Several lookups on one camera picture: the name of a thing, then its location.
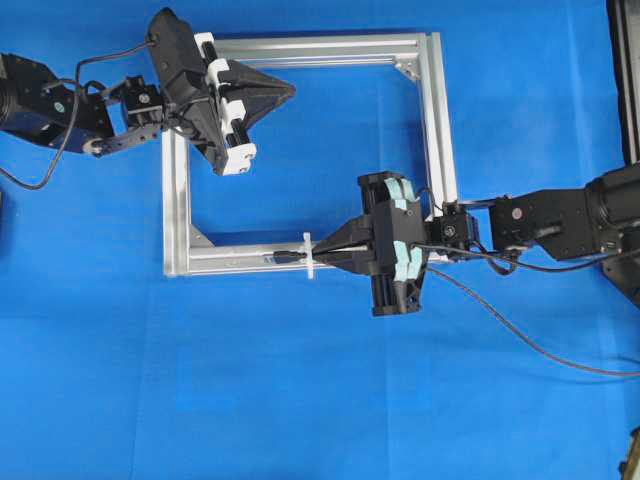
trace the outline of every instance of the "white plastic part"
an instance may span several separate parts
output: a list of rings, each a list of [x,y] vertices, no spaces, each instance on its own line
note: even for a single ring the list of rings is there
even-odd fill
[[[304,238],[304,253],[307,254],[304,260],[304,263],[307,266],[307,278],[309,280],[313,280],[315,271],[313,269],[313,251],[311,247],[311,232],[304,232],[302,234],[302,238]]]
[[[200,50],[200,56],[202,58],[204,58],[204,50],[202,49],[202,44],[211,42],[215,45],[215,41],[213,40],[213,35],[211,34],[211,32],[196,33],[193,38],[196,41],[196,45],[198,45],[198,50]]]
[[[247,111],[244,108],[242,100],[234,100],[233,102],[227,102],[227,99],[222,97],[220,101],[220,109],[222,110],[220,115],[220,123],[222,124],[222,133],[230,135],[233,133],[233,127],[231,122],[233,120],[244,120],[244,116]]]
[[[202,44],[204,42],[213,42],[213,35],[211,33],[197,33],[194,36],[200,55],[204,57],[204,50]],[[226,72],[229,70],[229,64],[224,58],[216,58],[207,67],[207,84],[213,84],[216,90],[220,89],[221,85],[225,85],[226,82],[221,82],[218,78],[220,72]],[[247,114],[244,108],[242,100],[234,100],[227,102],[227,99],[221,97],[220,101],[220,128],[222,134],[226,137],[233,133],[233,127],[231,122],[233,120],[244,120]],[[227,148],[227,164],[222,171],[222,175],[237,175],[240,173],[248,172],[251,168],[251,160],[254,159],[257,153],[257,149],[254,143],[247,143],[244,145],[238,145],[235,147]]]
[[[220,88],[220,85],[224,85],[225,82],[220,82],[218,78],[218,74],[220,72],[226,72],[229,70],[229,64],[224,58],[216,58],[213,62],[209,64],[207,67],[207,80],[209,84],[213,82],[216,87],[216,90]]]
[[[227,148],[227,155],[229,160],[224,167],[222,175],[245,173],[251,168],[251,160],[256,156],[256,145],[254,143],[245,143]]]

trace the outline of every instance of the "screw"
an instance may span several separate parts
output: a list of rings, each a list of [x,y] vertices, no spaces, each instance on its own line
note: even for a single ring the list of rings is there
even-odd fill
[[[444,227],[444,236],[451,238],[456,234],[456,228],[453,225],[447,225]]]

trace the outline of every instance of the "white plastic clip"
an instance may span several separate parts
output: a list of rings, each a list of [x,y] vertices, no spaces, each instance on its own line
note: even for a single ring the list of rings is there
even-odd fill
[[[304,238],[304,253],[307,254],[305,257],[305,264],[307,265],[307,278],[309,280],[313,280],[314,270],[313,270],[313,252],[311,249],[311,233],[304,232],[302,234],[302,238]]]

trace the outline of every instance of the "blue background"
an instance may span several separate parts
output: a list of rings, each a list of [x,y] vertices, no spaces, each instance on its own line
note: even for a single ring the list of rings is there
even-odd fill
[[[165,5],[5,3],[2,51],[60,76],[139,43]],[[462,198],[582,186],[623,164],[604,1],[172,3],[221,36],[442,32]],[[146,54],[83,79],[138,73],[155,82]],[[298,94],[253,129],[248,175],[193,156],[194,223],[214,239],[318,238],[359,212],[357,175],[424,181],[399,73],[278,75]],[[52,154],[0,143],[0,165],[31,180]],[[637,381],[548,363],[438,278],[422,312],[389,318],[370,316],[368,279],[340,271],[164,278],[159,142],[66,154],[41,192],[0,188],[2,478],[617,478],[640,424]],[[443,269],[549,350],[640,368],[640,315],[597,271]]]

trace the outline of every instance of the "metal bracket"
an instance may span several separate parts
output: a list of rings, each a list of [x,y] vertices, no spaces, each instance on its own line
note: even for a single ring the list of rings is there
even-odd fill
[[[392,65],[414,82],[420,93],[426,177],[438,204],[458,198],[440,35],[410,33],[292,38],[216,40],[221,58],[254,68]],[[225,273],[307,270],[304,260],[276,264],[277,250],[305,251],[291,243],[214,246],[191,224],[189,144],[173,131],[162,135],[164,273]],[[432,254],[430,261],[445,261]],[[315,263],[314,269],[330,268]]]
[[[394,67],[396,67],[401,74],[413,83],[416,83],[420,79],[418,68],[416,67],[415,62],[411,60],[400,60],[394,65]]]

